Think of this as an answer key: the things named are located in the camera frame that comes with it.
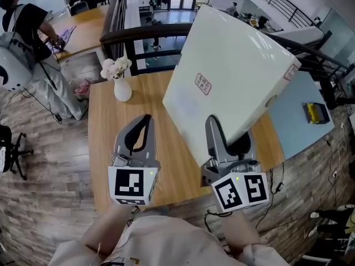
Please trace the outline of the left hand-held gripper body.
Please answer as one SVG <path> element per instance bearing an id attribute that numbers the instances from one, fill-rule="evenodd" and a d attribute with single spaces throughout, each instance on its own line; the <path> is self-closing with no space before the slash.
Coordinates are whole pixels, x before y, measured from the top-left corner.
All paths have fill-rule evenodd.
<path id="1" fill-rule="evenodd" d="M 123 205 L 148 206 L 161 169 L 155 154 L 114 153 L 111 159 L 113 164 L 108 167 L 110 197 Z"/>

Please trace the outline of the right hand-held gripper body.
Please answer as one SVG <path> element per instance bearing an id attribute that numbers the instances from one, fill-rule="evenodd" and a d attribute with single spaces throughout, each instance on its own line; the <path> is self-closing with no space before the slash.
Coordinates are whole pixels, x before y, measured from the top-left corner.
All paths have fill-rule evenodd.
<path id="1" fill-rule="evenodd" d="M 251 158 L 222 163 L 210 159 L 201 167 L 201 175 L 201 184 L 212 188 L 219 213 L 270 201 L 266 174 Z"/>

